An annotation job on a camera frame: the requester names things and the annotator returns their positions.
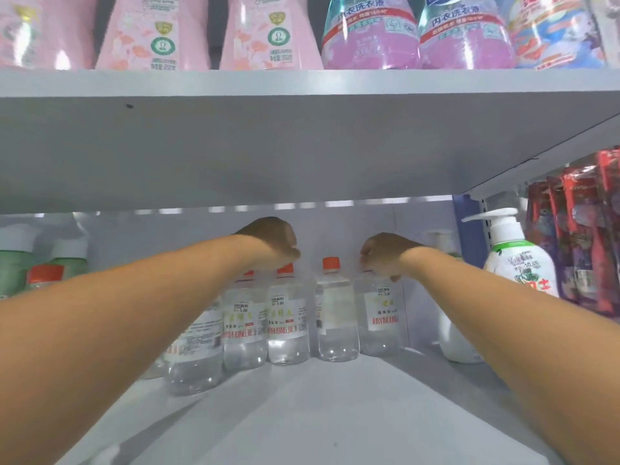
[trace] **hand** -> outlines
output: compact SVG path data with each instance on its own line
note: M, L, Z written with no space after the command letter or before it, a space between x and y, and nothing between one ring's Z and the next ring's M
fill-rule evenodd
M379 233L369 238L361 248L361 265L396 282L406 271L402 255L411 248L422 246L393 233Z
M277 217L265 217L254 220L250 225L243 227L236 235L252 237L253 256L255 261L248 269L275 270L301 256L297 245L297 238L293 227Z

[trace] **white bottle cap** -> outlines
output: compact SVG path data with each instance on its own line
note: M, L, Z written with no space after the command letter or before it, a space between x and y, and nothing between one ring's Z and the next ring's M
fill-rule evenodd
M433 248L447 254L458 252L452 239L452 230L431 230L427 233L433 236Z
M39 232L38 228L24 223L0 228L0 250L32 253Z
M519 211L513 207L491 210L481 214L470 215L462 221L470 220L490 220L491 221L491 242L493 245L507 241L525 240L521 224L516 221L515 215Z
M51 258L81 258L88 254L88 240L85 237L73 240L56 240L51 250Z

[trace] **white shelf surface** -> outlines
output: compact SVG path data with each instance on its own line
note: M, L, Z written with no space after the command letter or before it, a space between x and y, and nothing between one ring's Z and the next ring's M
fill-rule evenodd
M618 114L611 69L2 70L0 212L482 196Z
M174 412L171 402L189 405L196 398L157 404L153 397L134 395L113 407L89 433L88 446L87 436L58 465L77 465L109 446L118 452L114 465L562 463L524 425L487 366L453 366L432 351L266 365L230 378L168 424L139 433L138 423L144 429L164 411Z

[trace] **forearm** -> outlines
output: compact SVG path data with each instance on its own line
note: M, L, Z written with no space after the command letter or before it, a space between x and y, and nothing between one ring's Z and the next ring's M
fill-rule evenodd
M433 249L402 258L562 453L620 462L618 325Z
M252 240L203 242L2 302L0 352L13 353L0 359L12 375L0 383L3 463L62 456L250 268Z

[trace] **green bottle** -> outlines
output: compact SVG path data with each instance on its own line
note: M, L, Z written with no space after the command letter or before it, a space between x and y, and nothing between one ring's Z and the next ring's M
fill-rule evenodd
M88 272L88 240L85 237L73 240L56 240L51 251L50 264L65 267L63 281Z
M19 294L26 287L38 233L38 229L27 224L0 228L0 300Z

